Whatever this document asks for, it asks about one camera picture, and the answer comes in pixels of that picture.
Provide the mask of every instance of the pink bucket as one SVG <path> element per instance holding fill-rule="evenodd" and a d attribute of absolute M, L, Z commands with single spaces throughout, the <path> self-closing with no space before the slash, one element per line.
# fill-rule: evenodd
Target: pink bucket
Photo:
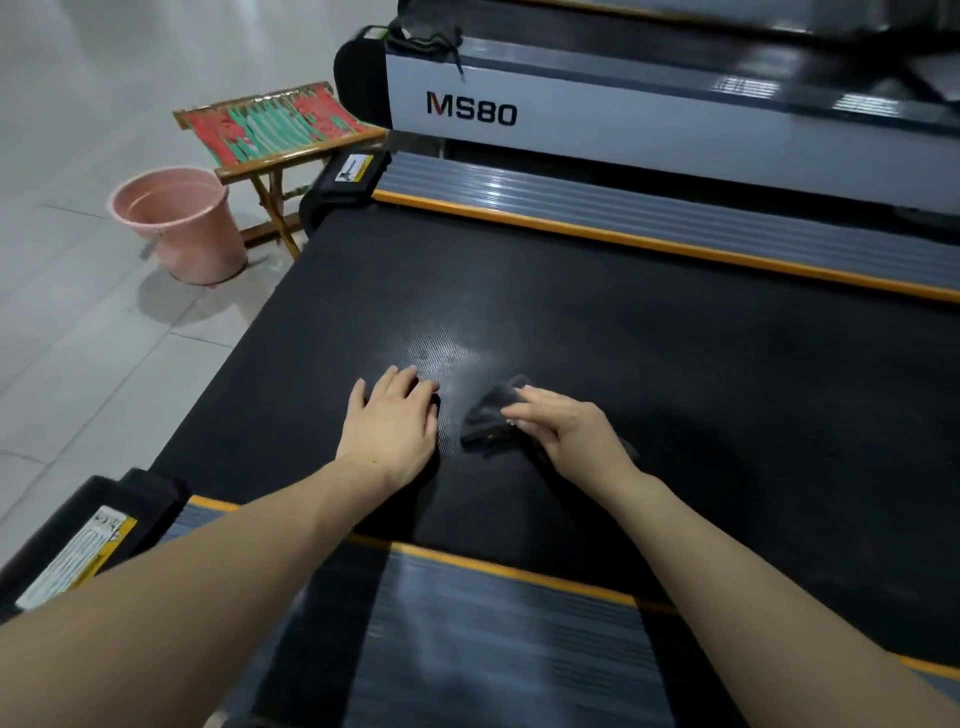
<path fill-rule="evenodd" d="M 107 210 L 140 237 L 155 241 L 156 257 L 176 278 L 209 285 L 232 278 L 247 264 L 227 195 L 212 172 L 167 167 L 121 184 Z"/>

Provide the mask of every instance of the warning label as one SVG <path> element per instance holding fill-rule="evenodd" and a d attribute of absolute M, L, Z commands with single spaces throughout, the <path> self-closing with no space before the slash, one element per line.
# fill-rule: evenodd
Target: warning label
<path fill-rule="evenodd" d="M 16 606 L 28 612 L 58 594 L 79 587 L 100 570 L 135 525 L 135 518 L 101 506 L 16 600 Z"/>
<path fill-rule="evenodd" d="M 360 182 L 373 161 L 373 155 L 350 155 L 343 169 L 337 174 L 337 182 Z"/>

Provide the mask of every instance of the treadmill belt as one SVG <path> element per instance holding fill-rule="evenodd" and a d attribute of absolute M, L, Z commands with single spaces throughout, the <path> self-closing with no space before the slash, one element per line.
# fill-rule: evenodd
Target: treadmill belt
<path fill-rule="evenodd" d="M 899 654 L 960 665 L 960 308 L 408 209 L 337 210 L 154 469 L 247 502 L 333 457 L 353 381 L 441 381 L 440 454 L 361 532 L 663 600 L 522 453 L 465 453 L 525 374 L 597 402 L 705 517 Z"/>

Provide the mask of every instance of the white floor tile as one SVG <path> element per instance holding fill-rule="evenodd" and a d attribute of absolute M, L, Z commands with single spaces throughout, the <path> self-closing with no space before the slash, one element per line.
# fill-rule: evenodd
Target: white floor tile
<path fill-rule="evenodd" d="M 0 522 L 0 564 L 91 475 L 149 468 L 230 349 L 166 335 Z"/>
<path fill-rule="evenodd" d="M 0 395 L 0 449 L 53 462 L 201 291 L 142 263 Z"/>
<path fill-rule="evenodd" d="M 286 248 L 268 243 L 254 249 L 251 267 L 235 279 L 204 291 L 174 326 L 174 333 L 236 346 L 291 265 L 293 259 Z"/>
<path fill-rule="evenodd" d="M 110 190 L 130 176 L 212 166 L 172 109 L 333 81 L 339 47 L 395 14 L 396 0 L 0 3 L 0 169 L 16 172 L 0 179 L 0 393 L 14 387 L 0 398 L 3 442 L 49 458 L 183 303 L 177 286 L 164 287 L 163 305 L 121 310 L 130 290 L 108 295 L 139 271 L 139 240 L 112 222 L 39 205 L 104 215 Z M 315 174 L 293 172 L 289 186 Z M 230 197 L 242 225 L 264 219 L 249 184 Z M 285 255 L 204 294 L 178 331 L 234 343 Z M 90 475 L 149 466 L 227 355 L 165 335 L 0 522 L 0 563 Z M 15 409 L 19 421 L 7 417 Z M 17 483 L 40 466 L 23 467 Z M 2 468 L 0 479 L 14 482 Z"/>
<path fill-rule="evenodd" d="M 96 217 L 40 205 L 13 207 L 0 210 L 0 304 L 102 222 Z"/>
<path fill-rule="evenodd" d="M 0 392 L 140 263 L 142 241 L 108 220 L 0 305 Z"/>
<path fill-rule="evenodd" d="M 26 493 L 42 470 L 40 463 L 0 452 L 0 519 Z"/>

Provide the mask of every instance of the finger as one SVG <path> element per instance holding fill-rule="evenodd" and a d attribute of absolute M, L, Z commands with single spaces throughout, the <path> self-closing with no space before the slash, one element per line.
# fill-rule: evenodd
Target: finger
<path fill-rule="evenodd" d="M 403 399 L 409 394 L 410 388 L 413 386 L 414 379 L 416 378 L 417 367 L 407 367 L 390 382 L 390 386 L 387 387 L 387 395 Z"/>
<path fill-rule="evenodd" d="M 376 382 L 373 386 L 373 391 L 370 394 L 370 401 L 379 400 L 381 397 L 386 394 L 387 389 L 390 387 L 390 382 L 394 380 L 396 376 L 396 367 L 392 366 L 383 376 Z"/>
<path fill-rule="evenodd" d="M 500 414 L 508 420 L 525 420 L 560 431 L 569 423 L 569 407 L 560 401 L 518 402 L 504 407 Z"/>
<path fill-rule="evenodd" d="M 347 416 L 359 412 L 364 407 L 364 396 L 367 394 L 367 382 L 363 379 L 357 379 L 350 392 L 350 399 L 347 404 Z"/>
<path fill-rule="evenodd" d="M 526 420 L 513 420 L 513 422 L 515 423 L 517 429 L 526 432 L 545 448 L 556 445 L 560 442 L 560 438 L 557 436 L 557 433 L 549 427 L 537 425 L 536 423 L 528 423 Z"/>
<path fill-rule="evenodd" d="M 407 396 L 407 400 L 412 402 L 419 412 L 426 412 L 430 404 L 430 398 L 434 392 L 440 389 L 440 382 L 433 379 L 424 379 L 419 382 L 413 391 Z"/>
<path fill-rule="evenodd" d="M 440 429 L 439 413 L 440 409 L 436 403 L 431 404 L 430 411 L 426 413 L 426 429 L 423 434 L 426 435 L 426 439 L 431 442 L 437 441 L 437 431 Z"/>
<path fill-rule="evenodd" d="M 576 401 L 567 395 L 561 395 L 556 392 L 551 392 L 549 389 L 540 389 L 539 387 L 532 387 L 529 384 L 522 389 L 516 390 L 516 392 L 527 401 L 531 402 L 547 402 L 547 401 Z"/>

